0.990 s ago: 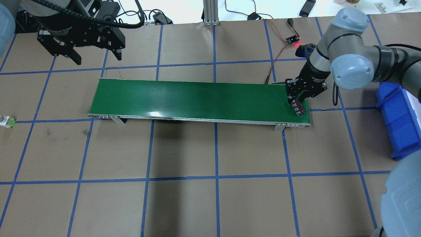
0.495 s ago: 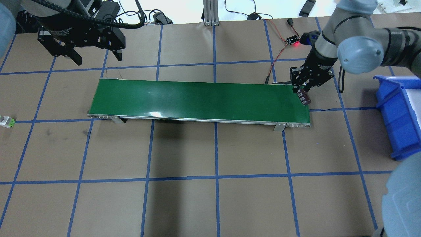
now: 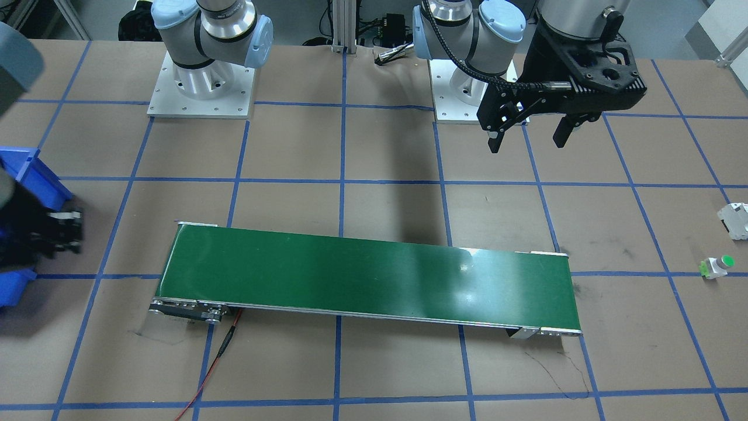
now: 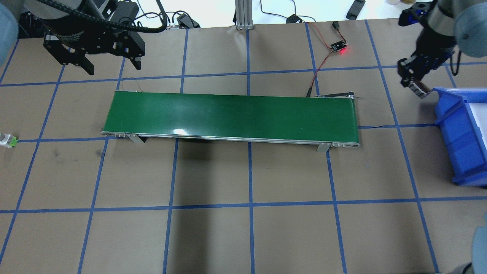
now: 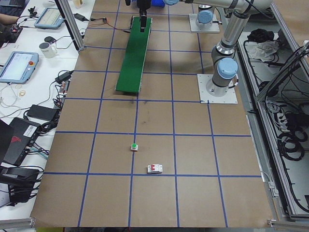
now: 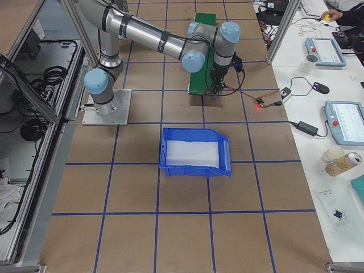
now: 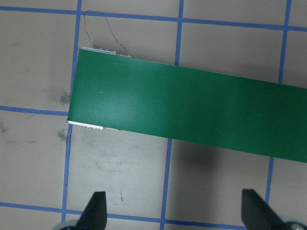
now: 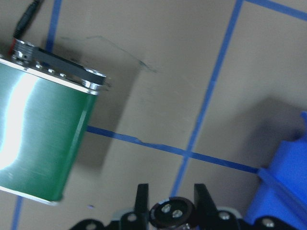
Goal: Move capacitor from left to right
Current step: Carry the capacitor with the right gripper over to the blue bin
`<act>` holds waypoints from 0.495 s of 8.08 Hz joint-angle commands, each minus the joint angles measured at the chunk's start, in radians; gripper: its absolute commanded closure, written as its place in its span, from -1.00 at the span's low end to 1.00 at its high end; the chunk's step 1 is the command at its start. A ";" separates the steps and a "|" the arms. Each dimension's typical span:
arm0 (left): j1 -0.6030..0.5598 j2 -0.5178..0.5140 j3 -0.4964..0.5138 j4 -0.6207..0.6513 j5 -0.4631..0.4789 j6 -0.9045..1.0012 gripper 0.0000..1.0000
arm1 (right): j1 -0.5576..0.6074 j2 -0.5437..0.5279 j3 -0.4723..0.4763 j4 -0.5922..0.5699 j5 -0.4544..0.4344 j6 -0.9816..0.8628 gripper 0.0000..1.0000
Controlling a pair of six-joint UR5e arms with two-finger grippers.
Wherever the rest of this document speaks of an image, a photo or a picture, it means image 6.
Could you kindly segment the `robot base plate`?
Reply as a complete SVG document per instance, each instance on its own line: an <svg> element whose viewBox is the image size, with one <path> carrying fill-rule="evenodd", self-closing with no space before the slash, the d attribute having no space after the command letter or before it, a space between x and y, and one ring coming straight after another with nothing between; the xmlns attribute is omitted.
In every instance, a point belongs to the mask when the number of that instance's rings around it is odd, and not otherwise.
<svg viewBox="0 0 364 273"><path fill-rule="evenodd" d="M114 89L114 98L108 104L95 104L91 95L88 97L88 104L84 106L83 125L92 126L108 126L108 125L127 125L130 102L131 89Z"/></svg>

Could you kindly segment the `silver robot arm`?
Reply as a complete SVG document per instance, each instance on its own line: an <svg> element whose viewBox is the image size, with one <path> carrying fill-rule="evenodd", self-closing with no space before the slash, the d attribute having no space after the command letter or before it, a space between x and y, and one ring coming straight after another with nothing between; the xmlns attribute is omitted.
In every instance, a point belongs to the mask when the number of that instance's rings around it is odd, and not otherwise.
<svg viewBox="0 0 364 273"><path fill-rule="evenodd" d="M92 69L84 78L99 115L114 114L121 107L122 100L111 83L123 69L119 38L132 40L178 59L189 73L202 69L209 50L213 48L215 54L210 73L211 85L206 90L207 94L219 95L225 88L224 77L229 68L243 71L242 60L235 52L241 28L234 22L225 22L219 27L192 22L187 36L182 37L120 10L115 3L80 1L79 4L84 17L100 32L100 67Z"/></svg>

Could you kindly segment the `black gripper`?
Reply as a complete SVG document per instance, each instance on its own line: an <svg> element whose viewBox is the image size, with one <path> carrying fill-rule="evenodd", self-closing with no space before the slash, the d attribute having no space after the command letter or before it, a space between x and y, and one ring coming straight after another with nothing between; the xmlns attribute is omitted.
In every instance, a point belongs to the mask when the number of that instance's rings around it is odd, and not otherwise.
<svg viewBox="0 0 364 273"><path fill-rule="evenodd" d="M206 88L204 90L205 96L216 96L217 92L220 93L226 88L226 84L224 83L224 77L228 73L229 66L221 66L218 64L213 64L212 66L212 86Z"/></svg>

